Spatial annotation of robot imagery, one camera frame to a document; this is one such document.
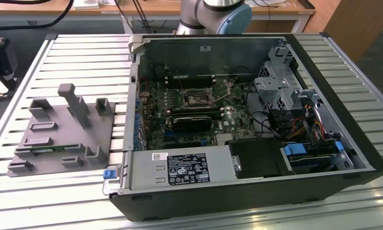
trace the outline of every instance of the yellow wire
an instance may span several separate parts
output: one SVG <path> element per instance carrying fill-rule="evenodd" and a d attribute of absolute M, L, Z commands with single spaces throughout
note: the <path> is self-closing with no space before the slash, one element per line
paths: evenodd
<path fill-rule="evenodd" d="M 302 127 L 287 139 L 290 139 L 294 136 L 297 136 L 303 130 L 304 130 L 304 128 Z"/>

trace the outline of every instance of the power cable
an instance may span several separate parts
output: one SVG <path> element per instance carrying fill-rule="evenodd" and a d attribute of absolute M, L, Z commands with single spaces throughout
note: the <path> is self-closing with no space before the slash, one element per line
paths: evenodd
<path fill-rule="evenodd" d="M 17 5 L 36 5 L 52 0 L 34 0 L 34 1 L 20 1 L 20 0 L 0 0 L 0 3 L 4 4 L 17 4 Z"/>
<path fill-rule="evenodd" d="M 48 2 L 50 0 L 36 0 L 36 1 L 18 1 L 18 0 L 0 0 L 0 3 L 8 3 L 8 4 L 21 4 L 21 5 L 34 5 L 34 4 L 41 4 L 44 2 Z M 26 30 L 26 29 L 44 29 L 44 28 L 49 28 L 52 27 L 53 25 L 56 25 L 61 20 L 62 18 L 66 16 L 72 6 L 74 4 L 74 0 L 69 0 L 69 3 L 66 5 L 66 8 L 64 10 L 64 12 L 61 13 L 61 15 L 57 17 L 57 19 L 48 23 L 48 24 L 44 24 L 44 25 L 18 25 L 18 26 L 0 26 L 0 31 L 4 31 L 4 30 Z"/>
<path fill-rule="evenodd" d="M 257 6 L 267 7 L 267 9 L 269 9 L 269 20 L 267 20 L 266 31 L 265 31 L 265 32 L 267 32 L 267 31 L 269 31 L 270 20 L 271 20 L 271 11 L 270 11 L 270 8 L 278 8 L 278 6 L 270 6 L 270 5 L 265 2 L 265 0 L 261 0 L 261 1 L 266 4 L 266 6 L 259 5 L 259 4 L 257 3 L 257 1 L 253 0 L 253 2 L 255 3 Z"/>
<path fill-rule="evenodd" d="M 146 15 L 145 15 L 142 6 L 141 6 L 138 0 L 131 0 L 131 1 L 133 1 L 135 10 L 137 10 L 137 12 L 138 12 L 138 15 L 139 15 L 139 18 L 141 18 L 141 21 L 142 21 L 142 25 L 143 25 L 143 27 L 145 27 L 145 29 L 146 29 L 146 33 L 150 34 L 150 33 L 151 33 L 151 31 L 150 31 L 150 25 L 149 25 L 149 22 L 147 22 L 147 19 L 146 19 Z"/>
<path fill-rule="evenodd" d="M 122 9 L 121 9 L 121 6 L 119 6 L 117 0 L 113 0 L 113 1 L 114 1 L 114 3 L 116 3 L 117 9 L 119 10 L 121 16 L 123 17 L 123 19 L 125 19 L 125 21 L 126 21 L 126 25 L 129 26 L 129 28 L 130 28 L 130 30 L 131 30 L 131 33 L 133 33 L 133 27 L 130 26 L 127 17 L 126 17 L 126 15 L 125 15 L 125 13 L 123 13 L 123 11 L 122 11 Z"/>

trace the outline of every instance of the blue latch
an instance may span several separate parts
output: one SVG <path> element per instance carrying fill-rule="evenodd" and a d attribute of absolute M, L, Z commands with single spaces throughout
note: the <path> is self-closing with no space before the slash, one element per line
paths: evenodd
<path fill-rule="evenodd" d="M 287 156 L 297 155 L 297 154 L 306 154 L 306 149 L 303 147 L 303 144 L 287 144 L 283 147 L 283 150 Z"/>
<path fill-rule="evenodd" d="M 104 179 L 116 179 L 116 170 L 105 170 L 104 171 Z"/>
<path fill-rule="evenodd" d="M 342 152 L 344 148 L 343 148 L 343 145 L 342 145 L 340 141 L 336 141 L 335 145 L 336 145 L 336 148 L 338 148 L 339 152 Z"/>

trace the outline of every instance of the motherboard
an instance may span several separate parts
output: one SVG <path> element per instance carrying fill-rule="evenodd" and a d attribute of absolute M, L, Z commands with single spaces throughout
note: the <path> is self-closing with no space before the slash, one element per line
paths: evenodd
<path fill-rule="evenodd" d="M 243 103 L 247 87 L 229 76 L 142 80 L 146 149 L 215 146 L 233 139 L 254 138 Z"/>

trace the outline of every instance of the red wire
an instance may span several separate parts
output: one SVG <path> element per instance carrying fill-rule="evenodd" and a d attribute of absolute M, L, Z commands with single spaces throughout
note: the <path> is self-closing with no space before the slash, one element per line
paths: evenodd
<path fill-rule="evenodd" d="M 291 131 L 294 131 L 295 123 L 297 123 L 297 121 L 299 121 L 299 120 L 301 120 L 301 118 L 297 118 L 297 119 L 294 120 L 294 122 L 293 122 L 293 130 L 291 130 Z"/>

